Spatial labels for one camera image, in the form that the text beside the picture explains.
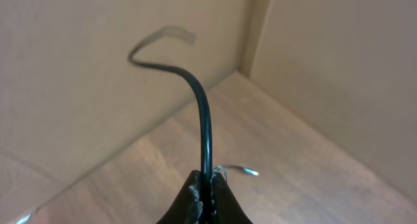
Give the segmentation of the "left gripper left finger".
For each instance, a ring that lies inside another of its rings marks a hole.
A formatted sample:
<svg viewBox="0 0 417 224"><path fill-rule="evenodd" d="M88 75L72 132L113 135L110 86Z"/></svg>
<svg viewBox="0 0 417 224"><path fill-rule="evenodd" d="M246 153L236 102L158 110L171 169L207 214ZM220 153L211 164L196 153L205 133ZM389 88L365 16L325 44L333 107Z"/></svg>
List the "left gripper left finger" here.
<svg viewBox="0 0 417 224"><path fill-rule="evenodd" d="M202 215L200 172L193 170L157 224L196 224Z"/></svg>

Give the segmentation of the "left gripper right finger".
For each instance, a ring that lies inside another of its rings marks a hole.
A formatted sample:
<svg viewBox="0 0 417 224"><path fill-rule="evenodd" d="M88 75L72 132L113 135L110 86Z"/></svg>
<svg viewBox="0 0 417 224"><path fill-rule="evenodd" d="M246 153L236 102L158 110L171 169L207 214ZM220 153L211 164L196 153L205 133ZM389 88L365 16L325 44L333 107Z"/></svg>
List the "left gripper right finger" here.
<svg viewBox="0 0 417 224"><path fill-rule="evenodd" d="M233 195L228 183L227 172L221 166L213 170L211 178L213 223L217 224L252 224Z"/></svg>

